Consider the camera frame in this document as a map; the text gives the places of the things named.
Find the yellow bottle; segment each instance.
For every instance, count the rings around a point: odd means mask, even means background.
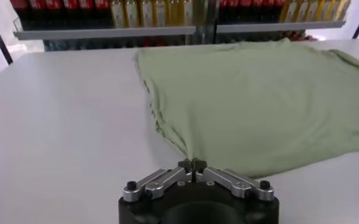
[[[351,4],[351,0],[342,0],[333,20],[335,20],[335,21],[344,20],[344,17],[347,14],[347,10],[349,9],[350,4]]]
[[[124,4],[122,0],[112,0],[112,17],[115,28],[126,28]]]
[[[296,12],[297,0],[287,0],[282,8],[280,23],[291,23],[294,19],[294,13]]]
[[[193,25],[193,0],[185,0],[183,2],[183,18],[185,26]]]
[[[176,5],[177,5],[177,21],[176,21],[176,25],[177,26],[183,26],[184,22],[185,22],[185,18],[184,18],[184,14],[185,14],[185,8],[183,7],[183,0],[176,0]]]
[[[293,15],[293,22],[302,23],[304,21],[305,12],[308,9],[308,0],[298,0],[296,11]]]
[[[138,21],[138,7],[136,0],[126,0],[125,13],[129,28],[136,28],[140,26]]]
[[[309,0],[309,5],[304,15],[305,22],[312,22],[315,20],[315,12],[318,9],[318,7],[319,7],[318,0]]]
[[[177,22],[177,0],[168,0],[168,24],[175,26]]]
[[[321,0],[318,9],[315,12],[316,21],[325,21],[325,14],[330,8],[331,0]]]
[[[339,5],[341,3],[341,0],[332,0],[330,8],[328,9],[328,12],[325,14],[325,20],[333,20],[335,17],[336,11],[338,11]]]
[[[196,26],[205,24],[205,1],[208,0],[195,0],[193,2],[193,21]]]
[[[168,5],[165,0],[154,0],[154,18],[155,25],[158,27],[167,26],[168,23]]]
[[[152,27],[154,26],[154,13],[151,0],[142,0],[140,2],[141,11],[141,26]]]

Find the white table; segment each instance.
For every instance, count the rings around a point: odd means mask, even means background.
[[[307,44],[359,58],[359,40]],[[154,131],[135,53],[30,54],[0,74],[0,224],[117,223],[126,181],[182,159]],[[268,180],[281,223],[359,223],[359,153]]]

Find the metal shelf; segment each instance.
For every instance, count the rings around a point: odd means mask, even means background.
[[[307,30],[340,28],[345,21],[325,21],[308,23],[264,23],[264,24],[232,24],[217,25],[216,33],[270,32],[286,30]]]
[[[66,40],[83,38],[192,35],[195,31],[195,26],[128,29],[35,30],[17,31],[14,32],[14,36],[19,40]]]

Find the bolt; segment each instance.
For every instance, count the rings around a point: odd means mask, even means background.
[[[266,181],[266,180],[262,180],[261,182],[260,182],[260,189],[262,189],[262,190],[268,190],[268,189],[270,189],[270,182],[268,182],[268,181]]]
[[[130,181],[128,183],[126,183],[126,189],[128,191],[134,191],[137,188],[137,182],[136,181]]]

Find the screw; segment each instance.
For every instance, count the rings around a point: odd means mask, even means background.
[[[137,188],[137,182],[136,181],[130,181],[126,183],[126,189],[128,191],[134,191]]]
[[[268,181],[266,181],[266,180],[262,180],[261,182],[260,182],[260,189],[262,189],[262,190],[268,190],[268,189],[270,189],[270,182],[268,182]]]
[[[246,184],[243,183],[243,182],[237,182],[236,185],[237,185],[238,187],[243,187],[243,186],[245,186]]]
[[[160,184],[159,184],[159,183],[156,183],[156,182],[150,182],[150,183],[148,183],[147,185],[148,185],[148,187],[150,187],[150,188],[158,188],[158,187],[160,187]]]

